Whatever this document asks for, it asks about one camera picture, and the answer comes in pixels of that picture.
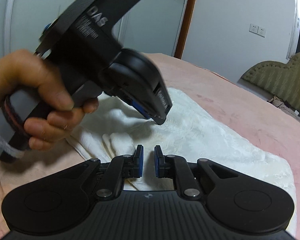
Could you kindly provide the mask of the person left hand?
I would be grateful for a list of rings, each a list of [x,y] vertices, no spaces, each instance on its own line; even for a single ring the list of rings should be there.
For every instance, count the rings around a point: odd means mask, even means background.
[[[29,118],[25,121],[24,129],[31,136],[29,146],[32,150],[50,149],[66,138],[86,114],[98,108],[97,99],[86,101],[82,107],[74,107],[57,67],[25,49],[0,58],[0,106],[5,96],[18,86],[37,89],[40,97],[54,109],[46,119]]]

